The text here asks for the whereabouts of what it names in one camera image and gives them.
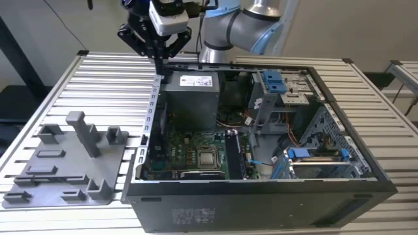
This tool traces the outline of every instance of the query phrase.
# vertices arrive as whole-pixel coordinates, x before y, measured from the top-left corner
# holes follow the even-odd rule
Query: metal frame
[[[413,93],[418,95],[418,62],[392,61],[386,72],[390,72]]]
[[[153,82],[153,88],[150,93],[150,102],[147,106],[147,114],[146,114],[146,121],[142,131],[142,140],[141,145],[137,149],[135,153],[135,160],[134,160],[134,169],[137,172],[141,172],[142,164],[146,162],[147,152],[149,152],[149,145],[150,145],[150,137],[151,137],[151,128],[153,128],[153,122],[154,122],[154,116],[155,116],[155,108],[157,108],[157,100],[158,100],[158,94],[161,89],[161,83],[162,79],[165,77],[161,75],[155,75],[154,82]]]
[[[42,82],[34,66],[16,42],[16,39],[0,17],[0,49],[4,52],[22,80],[24,81],[31,94],[40,103],[48,94],[47,87]]]
[[[225,180],[217,181],[217,184],[211,184],[209,180],[190,181],[181,183],[170,181],[162,183],[161,181],[141,181],[134,179],[134,175],[127,175],[127,181],[125,188],[127,188],[123,196],[129,198],[130,202],[137,202],[133,205],[135,213],[142,220],[147,232],[195,232],[195,231],[217,231],[217,230],[231,230],[233,228],[242,228],[243,230],[253,229],[249,225],[238,225],[234,222],[242,221],[246,215],[246,211],[250,208],[257,210],[261,204],[249,205],[247,202],[235,200],[237,198],[246,198],[246,200],[258,201],[261,199],[271,201],[270,209],[265,210],[263,220],[257,220],[259,227],[265,229],[278,228],[278,224],[271,223],[273,210],[271,208],[281,208],[283,213],[275,213],[277,219],[282,220],[282,227],[288,229],[296,228],[318,228],[318,227],[342,227],[360,215],[362,215],[370,208],[384,202],[390,196],[397,193],[396,187],[390,182],[388,175],[385,174],[377,160],[373,157],[353,125],[349,122],[348,117],[340,106],[337,100],[332,94],[326,84],[318,75],[313,67],[305,66],[283,66],[283,65],[254,65],[254,64],[215,64],[215,63],[186,63],[186,62],[171,62],[166,65],[171,71],[251,71],[261,72],[263,70],[304,70],[308,71],[312,78],[318,85],[322,94],[325,95],[326,102],[329,103],[333,111],[340,117],[341,123],[346,128],[346,132],[352,137],[352,141],[356,143],[356,147],[360,149],[364,157],[368,160],[372,168],[373,175],[378,179],[377,181],[362,180],[348,180],[340,179],[338,184],[336,180],[329,181],[328,179],[317,179],[310,181],[306,179],[292,180]],[[261,104],[261,112],[270,114],[271,106],[265,108],[265,105],[273,104],[277,99],[277,94],[265,94],[263,103]],[[302,193],[309,195],[314,194],[312,198],[302,196]],[[329,198],[328,202],[330,205],[330,212],[324,215],[322,212],[313,210],[321,203],[326,203],[321,198],[328,198],[330,195],[338,195]],[[294,201],[308,205],[309,210],[300,209],[298,205],[285,202],[283,200],[277,201],[277,198],[292,197]],[[231,210],[222,210],[222,208],[231,207]],[[178,208],[215,208],[219,215],[215,224],[201,224],[198,222],[186,224],[185,226],[169,224],[169,221],[177,220],[173,214],[173,210]],[[306,219],[304,216],[297,216],[293,220],[286,219],[288,212],[297,211],[301,213],[310,214],[310,218]]]
[[[197,61],[195,55],[179,55],[177,61]],[[382,93],[362,76],[362,73],[341,59],[289,58],[267,56],[238,56],[241,64],[313,66],[336,96],[337,104],[349,117],[360,136],[388,176],[397,185],[400,193],[385,203],[365,213],[342,229],[317,229],[292,231],[296,234],[336,233],[362,235],[389,235],[418,232],[418,141],[417,130],[410,122],[390,106]],[[147,58],[134,54],[90,53],[78,57],[66,75],[59,80],[46,101],[32,116],[6,155],[0,158],[0,200],[11,188],[14,174],[23,169],[23,161],[31,156],[39,139],[32,135],[39,130],[43,119],[62,122],[62,115],[70,110],[89,110],[87,118],[105,127],[114,120],[129,128],[129,148],[121,164],[115,199],[107,206],[43,208],[40,210],[4,210],[0,208],[0,231],[24,231],[26,234],[55,235],[123,233],[145,234],[133,207],[121,203],[123,182],[129,160],[139,146],[142,119],[146,106],[139,90],[154,78],[153,64]],[[241,234],[288,234],[289,231],[247,231]]]
[[[281,21],[283,22],[283,30],[279,36],[279,39],[274,45],[271,50],[271,55],[281,56],[283,53],[283,49],[286,46],[288,38],[289,38],[289,31],[294,25],[294,18],[300,8],[300,0],[288,0],[286,7],[283,11],[283,15],[281,17]]]

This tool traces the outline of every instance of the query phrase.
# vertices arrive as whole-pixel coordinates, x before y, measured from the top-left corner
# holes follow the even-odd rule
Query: blue drive bracket
[[[283,78],[277,70],[263,71],[263,82],[270,93],[285,94],[288,91]]]
[[[306,148],[290,148],[288,149],[289,158],[309,158],[312,155]]]

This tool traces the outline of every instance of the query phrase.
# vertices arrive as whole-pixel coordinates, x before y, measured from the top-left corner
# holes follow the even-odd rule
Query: white wall
[[[417,0],[300,0],[283,56],[349,57],[364,71],[418,61]]]
[[[127,19],[127,11],[121,7],[119,0],[95,0],[93,11],[87,8],[86,0],[47,1],[89,50],[134,53],[117,36]],[[55,85],[77,52],[83,49],[81,43],[43,0],[0,0],[0,15],[43,82]],[[198,25],[198,19],[191,19],[194,35],[186,51],[195,50]],[[2,58],[0,71],[7,71],[2,79],[4,84],[20,83],[15,76],[7,77],[14,72]]]

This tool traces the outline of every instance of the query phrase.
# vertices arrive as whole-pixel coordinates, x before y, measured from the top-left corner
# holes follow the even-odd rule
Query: slotted aluminum surface
[[[195,55],[179,55],[178,61],[197,61]],[[206,234],[418,234],[418,135],[417,129],[365,79],[356,66],[340,59],[308,59],[239,56],[241,64],[301,65],[316,67],[338,105],[346,112],[362,139],[386,170],[400,193],[341,230],[246,231]],[[154,67],[147,58],[133,54],[90,53],[75,59],[66,75],[0,158],[0,201],[11,189],[39,139],[32,137],[42,123],[59,123],[70,130],[64,117],[83,110],[87,123],[99,130],[121,125],[130,132],[129,147],[119,170],[117,194],[107,206],[39,208],[0,207],[0,232],[22,234],[143,234],[130,205],[121,203],[127,164],[139,145],[149,103]]]
[[[401,61],[401,63],[392,63],[388,69],[402,84],[418,95],[418,62]]]

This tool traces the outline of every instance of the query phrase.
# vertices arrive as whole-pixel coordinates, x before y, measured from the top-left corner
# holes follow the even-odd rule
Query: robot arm
[[[182,0],[122,0],[122,6],[129,10],[129,20],[121,26],[118,36],[138,54],[154,61],[157,74],[165,74],[169,57],[175,57],[190,41],[189,19],[215,9],[217,5],[206,7],[195,2],[183,3]],[[174,34],[178,39],[167,46]]]
[[[205,5],[182,0],[122,0],[129,10],[127,24],[119,37],[142,56],[155,63],[155,72],[165,75],[169,57],[175,57],[191,38],[189,19],[206,12],[206,40],[199,61],[234,62],[234,46],[263,54],[269,42],[282,31],[278,0],[254,0],[241,10],[239,0],[206,1]],[[178,39],[167,46],[167,40]]]

